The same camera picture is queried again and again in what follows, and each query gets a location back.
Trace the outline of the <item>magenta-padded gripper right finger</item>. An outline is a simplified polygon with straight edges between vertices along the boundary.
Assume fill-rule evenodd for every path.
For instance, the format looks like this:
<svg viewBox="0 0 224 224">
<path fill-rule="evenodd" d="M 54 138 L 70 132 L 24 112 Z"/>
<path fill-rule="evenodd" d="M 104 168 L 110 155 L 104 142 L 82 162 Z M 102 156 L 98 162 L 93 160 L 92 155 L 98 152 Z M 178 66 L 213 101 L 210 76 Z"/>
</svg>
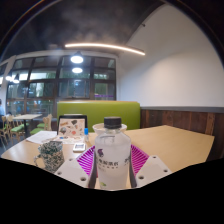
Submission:
<svg viewBox="0 0 224 224">
<path fill-rule="evenodd" d="M 140 188 L 171 174 L 171 170 L 157 156 L 149 156 L 137 146 L 131 146 L 130 184 Z"/>
</svg>

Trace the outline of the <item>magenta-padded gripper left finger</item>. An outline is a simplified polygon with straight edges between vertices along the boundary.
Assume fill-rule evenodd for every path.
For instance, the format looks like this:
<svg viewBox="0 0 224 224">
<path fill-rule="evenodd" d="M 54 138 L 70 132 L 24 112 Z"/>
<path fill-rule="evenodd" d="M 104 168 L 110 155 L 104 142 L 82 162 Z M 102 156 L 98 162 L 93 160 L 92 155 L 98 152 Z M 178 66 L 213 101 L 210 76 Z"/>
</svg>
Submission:
<svg viewBox="0 0 224 224">
<path fill-rule="evenodd" d="M 94 151 L 92 146 L 76 158 L 67 159 L 55 174 L 81 187 L 94 188 L 97 178 Z"/>
</svg>

